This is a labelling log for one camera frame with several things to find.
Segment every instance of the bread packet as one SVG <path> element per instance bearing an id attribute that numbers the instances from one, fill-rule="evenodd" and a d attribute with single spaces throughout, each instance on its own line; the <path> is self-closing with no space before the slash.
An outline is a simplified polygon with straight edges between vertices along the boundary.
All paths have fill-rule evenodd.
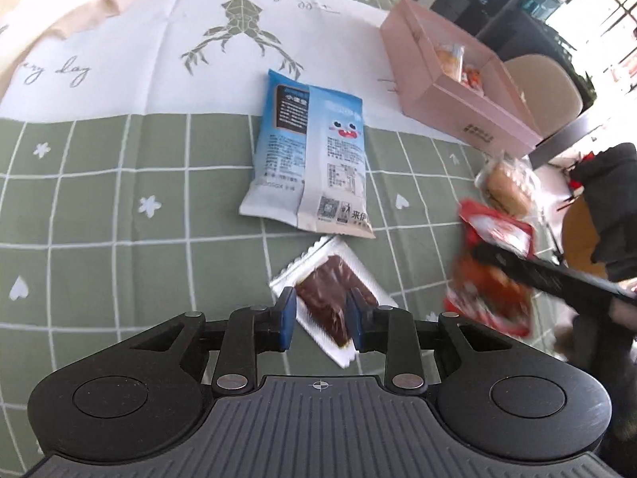
<path id="1" fill-rule="evenodd" d="M 374 238 L 366 210 L 362 100 L 272 70 L 269 79 L 254 179 L 239 214 Z"/>
<path id="2" fill-rule="evenodd" d="M 347 292 L 357 287 L 372 306 L 398 307 L 339 236 L 321 237 L 270 282 L 277 296 L 287 286 L 297 292 L 299 324 L 341 368 L 347 368 L 357 354 L 345 327 Z"/>
<path id="3" fill-rule="evenodd" d="M 477 175 L 476 186 L 501 212 L 518 219 L 541 216 L 541 183 L 522 160 L 504 154 L 492 158 Z"/>

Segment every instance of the blue snack bag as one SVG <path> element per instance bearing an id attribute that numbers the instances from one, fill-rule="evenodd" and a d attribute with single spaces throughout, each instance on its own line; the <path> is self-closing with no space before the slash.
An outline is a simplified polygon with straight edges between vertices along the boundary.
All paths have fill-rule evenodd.
<path id="1" fill-rule="evenodd" d="M 239 213 L 374 237 L 365 208 L 362 100 L 272 70 L 269 79 L 254 179 Z"/>

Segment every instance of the red snack bag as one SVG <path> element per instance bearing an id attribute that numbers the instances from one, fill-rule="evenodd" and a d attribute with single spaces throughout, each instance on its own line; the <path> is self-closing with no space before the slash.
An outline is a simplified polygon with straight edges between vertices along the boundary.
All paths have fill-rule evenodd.
<path id="1" fill-rule="evenodd" d="M 533 226 L 464 200 L 460 204 L 466 250 L 456 261 L 445 310 L 487 325 L 503 334 L 525 337 L 531 332 L 531 289 L 517 284 L 498 268 L 478 263 L 470 249 L 482 239 L 522 256 L 534 253 Z"/>

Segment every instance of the clear plastic wrapper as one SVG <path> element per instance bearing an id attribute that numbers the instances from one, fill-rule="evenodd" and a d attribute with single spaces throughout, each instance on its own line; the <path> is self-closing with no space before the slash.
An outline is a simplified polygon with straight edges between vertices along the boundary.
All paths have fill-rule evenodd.
<path id="1" fill-rule="evenodd" d="M 454 81 L 461 82 L 463 78 L 464 46 L 460 44 L 441 44 L 436 47 L 436 55 L 442 66 L 442 71 Z"/>
<path id="2" fill-rule="evenodd" d="M 299 324 L 341 368 L 348 367 L 357 353 L 344 329 L 344 290 L 359 287 L 368 303 L 397 307 L 339 236 L 321 237 L 270 282 L 277 296 L 286 286 L 297 289 Z"/>
<path id="3" fill-rule="evenodd" d="M 476 186 L 501 212 L 518 219 L 542 215 L 541 183 L 525 161 L 504 154 L 492 158 L 477 175 Z"/>

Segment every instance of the tan chair back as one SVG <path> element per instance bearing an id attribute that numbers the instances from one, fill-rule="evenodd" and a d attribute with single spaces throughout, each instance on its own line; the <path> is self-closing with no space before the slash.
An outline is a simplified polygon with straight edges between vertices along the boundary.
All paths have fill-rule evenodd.
<path id="1" fill-rule="evenodd" d="M 539 134 L 546 138 L 571 123 L 582 112 L 582 97 L 566 71 L 555 60 L 529 54 L 504 63 L 524 94 Z"/>

